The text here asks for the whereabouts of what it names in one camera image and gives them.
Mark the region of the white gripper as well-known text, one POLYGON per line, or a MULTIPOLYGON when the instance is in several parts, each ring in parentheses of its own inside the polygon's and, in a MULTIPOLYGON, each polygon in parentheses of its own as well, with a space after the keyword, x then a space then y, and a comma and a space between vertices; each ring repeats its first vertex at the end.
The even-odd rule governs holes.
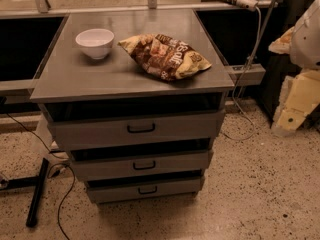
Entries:
POLYGON ((319 70, 303 69, 295 77, 286 76, 273 116, 272 132, 280 137, 294 134, 319 104, 319 70))

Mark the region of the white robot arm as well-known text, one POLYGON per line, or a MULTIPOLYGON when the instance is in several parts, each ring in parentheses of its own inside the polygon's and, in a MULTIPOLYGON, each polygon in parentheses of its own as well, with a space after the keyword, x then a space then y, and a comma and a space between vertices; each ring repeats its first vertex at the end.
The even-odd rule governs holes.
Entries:
POLYGON ((320 0, 314 0, 295 26, 268 49, 288 54, 291 63, 301 68, 297 76, 285 78, 273 117, 273 133, 288 136, 320 105, 320 0))

